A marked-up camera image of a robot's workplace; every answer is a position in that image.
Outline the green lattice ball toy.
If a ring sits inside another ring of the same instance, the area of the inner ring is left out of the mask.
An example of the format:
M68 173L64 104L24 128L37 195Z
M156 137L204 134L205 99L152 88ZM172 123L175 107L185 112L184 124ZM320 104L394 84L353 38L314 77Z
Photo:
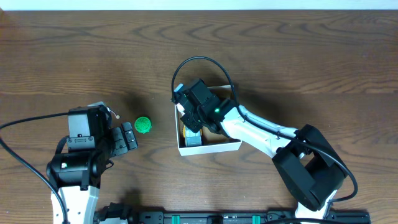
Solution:
M152 128L151 120L146 116L141 116L136 119L134 127L138 133L146 134L149 133Z

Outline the yellow grey toy truck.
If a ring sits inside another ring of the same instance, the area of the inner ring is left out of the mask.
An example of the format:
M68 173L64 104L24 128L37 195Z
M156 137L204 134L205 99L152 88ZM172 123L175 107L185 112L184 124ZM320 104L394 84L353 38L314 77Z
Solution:
M195 133L186 126L183 127L183 141L185 147L202 146L203 145L202 136L203 136L202 130L199 130L198 132Z

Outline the white pink duck toy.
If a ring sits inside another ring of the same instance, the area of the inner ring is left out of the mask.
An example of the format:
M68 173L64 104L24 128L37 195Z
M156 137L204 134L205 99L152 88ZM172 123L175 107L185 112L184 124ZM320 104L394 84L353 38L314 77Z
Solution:
M177 105L177 109L178 109L179 112L184 112L184 108L180 104Z

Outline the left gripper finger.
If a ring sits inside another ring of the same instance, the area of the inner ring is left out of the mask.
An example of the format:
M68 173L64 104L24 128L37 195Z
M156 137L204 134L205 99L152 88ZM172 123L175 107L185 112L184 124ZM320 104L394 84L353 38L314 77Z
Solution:
M134 135L132 124L130 122L125 122L121 124L124 140L128 149L137 149L137 141Z
M124 140L124 136L121 132L121 128L113 128L111 129L111 134L114 141L114 149L112 152L112 156L120 156L128 152L126 142Z

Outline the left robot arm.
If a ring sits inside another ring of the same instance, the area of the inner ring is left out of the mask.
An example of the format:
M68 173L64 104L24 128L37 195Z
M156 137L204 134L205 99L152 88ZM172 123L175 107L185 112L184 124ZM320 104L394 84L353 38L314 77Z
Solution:
M69 135L58 143L47 165L54 223L137 223L131 207L111 203L101 211L96 204L101 175L113 166L112 158L137 149L129 122L112 127L115 113L103 102L68 112Z

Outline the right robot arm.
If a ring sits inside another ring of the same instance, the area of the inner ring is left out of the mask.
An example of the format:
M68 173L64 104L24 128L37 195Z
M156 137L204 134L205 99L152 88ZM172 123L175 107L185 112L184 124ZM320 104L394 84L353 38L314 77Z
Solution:
M296 129L272 123L239 105L234 96L216 95L201 79L174 88L172 102L183 124L194 133L206 127L269 156L298 202L295 217L327 217L348 170L317 128L307 124Z

